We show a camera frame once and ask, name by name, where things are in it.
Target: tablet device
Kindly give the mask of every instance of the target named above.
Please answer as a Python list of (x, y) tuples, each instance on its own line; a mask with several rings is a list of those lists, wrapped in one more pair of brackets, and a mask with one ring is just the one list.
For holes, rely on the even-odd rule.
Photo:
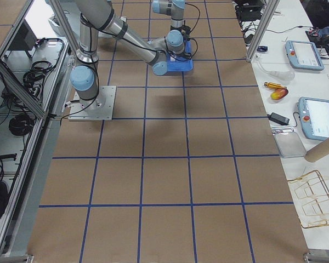
[(324, 65), (317, 47), (312, 42), (287, 41), (286, 54), (293, 68), (302, 70), (323, 70)]
[(329, 137), (329, 100), (301, 97), (298, 109), (307, 138), (324, 141)]

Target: cardboard tube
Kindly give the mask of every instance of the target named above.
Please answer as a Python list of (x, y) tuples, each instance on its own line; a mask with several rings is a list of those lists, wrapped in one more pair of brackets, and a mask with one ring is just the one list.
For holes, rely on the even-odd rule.
[(309, 150), (305, 155), (305, 159), (308, 162), (314, 163), (328, 154), (329, 138)]

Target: black adapter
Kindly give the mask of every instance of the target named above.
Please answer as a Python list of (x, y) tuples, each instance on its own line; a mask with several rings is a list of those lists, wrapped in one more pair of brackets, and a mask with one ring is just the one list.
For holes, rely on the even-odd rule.
[(285, 118), (284, 116), (281, 116), (274, 112), (272, 112), (271, 114), (267, 114), (267, 116), (270, 121), (275, 122), (280, 125), (288, 125), (289, 121), (290, 121), (288, 118)]

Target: metal base plate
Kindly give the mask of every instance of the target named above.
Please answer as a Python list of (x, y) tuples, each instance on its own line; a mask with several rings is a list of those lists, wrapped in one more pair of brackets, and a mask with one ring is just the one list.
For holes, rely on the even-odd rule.
[[(116, 86), (100, 86), (99, 96), (106, 97), (106, 103), (104, 106), (90, 111), (81, 111), (74, 114), (82, 109), (81, 104), (72, 104), (70, 114), (68, 117), (70, 121), (110, 121), (112, 120), (112, 114), (114, 111)], [(74, 100), (79, 100), (79, 96), (75, 93)]]

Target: blue joint cap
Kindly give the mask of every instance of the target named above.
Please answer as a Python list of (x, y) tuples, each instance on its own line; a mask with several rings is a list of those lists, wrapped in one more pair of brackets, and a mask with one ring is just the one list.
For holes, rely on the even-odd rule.
[(171, 30), (167, 34), (167, 41), (171, 44), (171, 46), (178, 47), (183, 43), (183, 36), (178, 30)]
[(156, 14), (160, 13), (160, 0), (152, 1), (152, 11), (154, 11)]
[(160, 61), (152, 66), (155, 75), (162, 76), (167, 73), (167, 62)]
[(85, 66), (77, 66), (70, 74), (70, 81), (76, 90), (84, 92), (93, 85), (94, 73)]
[(173, 0), (172, 3), (181, 9), (185, 9), (185, 0)]

